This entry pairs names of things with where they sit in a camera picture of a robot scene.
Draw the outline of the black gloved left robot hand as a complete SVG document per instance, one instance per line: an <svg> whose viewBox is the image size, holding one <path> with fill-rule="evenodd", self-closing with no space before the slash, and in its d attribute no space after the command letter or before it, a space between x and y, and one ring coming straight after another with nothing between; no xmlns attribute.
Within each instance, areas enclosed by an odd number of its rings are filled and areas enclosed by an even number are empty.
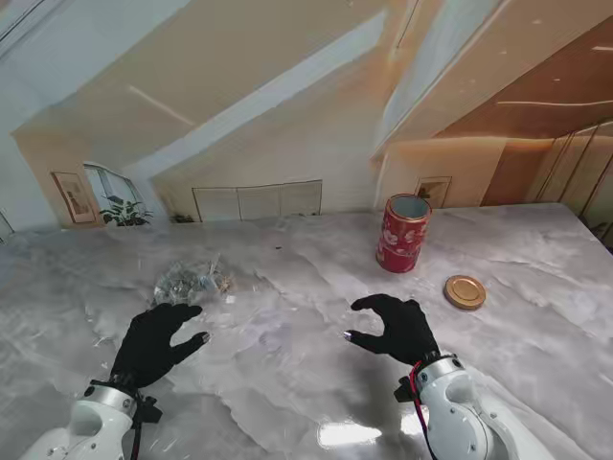
<svg viewBox="0 0 613 460"><path fill-rule="evenodd" d="M170 344L180 328L201 313L199 306L159 304L136 315L116 355L109 381L138 390L161 379L208 342L209 334L200 332L183 343Z"/></svg>

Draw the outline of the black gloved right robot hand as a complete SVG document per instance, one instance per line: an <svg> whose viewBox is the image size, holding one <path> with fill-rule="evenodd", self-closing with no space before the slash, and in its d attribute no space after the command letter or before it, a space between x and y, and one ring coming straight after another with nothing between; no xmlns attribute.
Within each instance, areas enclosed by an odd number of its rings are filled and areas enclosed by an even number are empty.
<svg viewBox="0 0 613 460"><path fill-rule="evenodd" d="M345 331L345 338L352 344L376 355L388 355L410 366L419 361L429 362L441 355L426 316L414 299L401 301L387 294L374 294L355 300L351 310L371 310L379 316L384 326L382 335Z"/></svg>

